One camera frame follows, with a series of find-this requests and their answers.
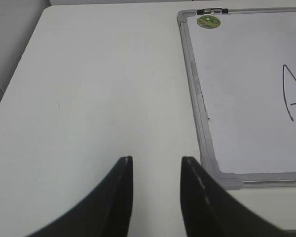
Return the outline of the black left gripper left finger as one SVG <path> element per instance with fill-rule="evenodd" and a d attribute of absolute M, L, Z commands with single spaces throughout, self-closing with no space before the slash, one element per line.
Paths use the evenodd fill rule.
<path fill-rule="evenodd" d="M 121 157 L 82 201 L 33 237 L 125 237 L 133 206 L 133 158 Z"/>

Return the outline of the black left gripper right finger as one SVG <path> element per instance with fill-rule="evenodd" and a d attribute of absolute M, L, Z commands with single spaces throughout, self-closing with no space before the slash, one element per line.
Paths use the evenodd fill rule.
<path fill-rule="evenodd" d="M 226 192 L 194 157 L 181 163 L 180 204 L 189 237 L 292 237 Z"/>

